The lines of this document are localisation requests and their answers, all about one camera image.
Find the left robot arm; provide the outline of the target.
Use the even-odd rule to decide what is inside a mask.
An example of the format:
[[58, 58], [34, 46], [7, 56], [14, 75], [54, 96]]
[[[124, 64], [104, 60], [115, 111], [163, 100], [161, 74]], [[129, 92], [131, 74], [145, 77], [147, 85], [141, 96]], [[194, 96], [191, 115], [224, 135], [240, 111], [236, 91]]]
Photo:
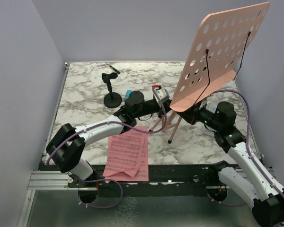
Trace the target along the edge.
[[141, 132], [136, 128], [137, 119], [162, 111], [166, 112], [165, 103], [169, 101], [166, 89], [152, 87], [153, 98], [145, 101], [140, 91], [133, 91], [124, 105], [110, 117], [94, 124], [73, 127], [69, 123], [63, 125], [46, 147], [50, 161], [61, 173], [71, 173], [82, 185], [91, 186], [96, 178], [93, 167], [81, 156], [84, 148], [110, 136], [124, 134], [128, 131]]

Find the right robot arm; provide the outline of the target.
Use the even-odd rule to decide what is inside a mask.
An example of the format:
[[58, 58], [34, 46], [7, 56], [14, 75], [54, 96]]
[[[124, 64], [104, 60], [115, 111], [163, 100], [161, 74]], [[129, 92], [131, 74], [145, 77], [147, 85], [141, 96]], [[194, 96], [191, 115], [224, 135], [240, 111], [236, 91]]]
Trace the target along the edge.
[[220, 102], [214, 112], [195, 105], [179, 115], [191, 125], [200, 122], [212, 128], [216, 143], [246, 175], [241, 177], [226, 161], [221, 161], [211, 165], [209, 182], [232, 188], [251, 208], [260, 226], [272, 227], [284, 222], [284, 186], [263, 166], [247, 138], [235, 127], [237, 114], [233, 104]]

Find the pink music stand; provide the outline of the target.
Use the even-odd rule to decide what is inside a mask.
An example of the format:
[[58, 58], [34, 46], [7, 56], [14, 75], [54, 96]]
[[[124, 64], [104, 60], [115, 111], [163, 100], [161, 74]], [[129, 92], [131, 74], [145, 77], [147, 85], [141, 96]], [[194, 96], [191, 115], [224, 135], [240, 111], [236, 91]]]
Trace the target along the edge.
[[172, 114], [163, 130], [176, 130], [172, 121], [236, 78], [236, 64], [255, 38], [270, 3], [208, 14], [201, 22], [171, 101]]

